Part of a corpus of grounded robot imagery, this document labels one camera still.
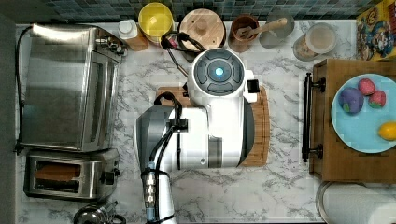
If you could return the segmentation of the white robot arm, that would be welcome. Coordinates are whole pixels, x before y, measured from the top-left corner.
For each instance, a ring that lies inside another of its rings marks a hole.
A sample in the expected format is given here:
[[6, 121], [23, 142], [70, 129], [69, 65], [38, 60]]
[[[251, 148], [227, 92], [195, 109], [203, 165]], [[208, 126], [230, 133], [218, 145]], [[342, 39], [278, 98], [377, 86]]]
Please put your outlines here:
[[236, 167], [254, 142], [251, 104], [258, 80], [227, 49], [207, 49], [188, 74], [185, 107], [170, 91], [135, 122], [134, 149], [141, 170], [146, 224], [176, 224], [170, 173]]

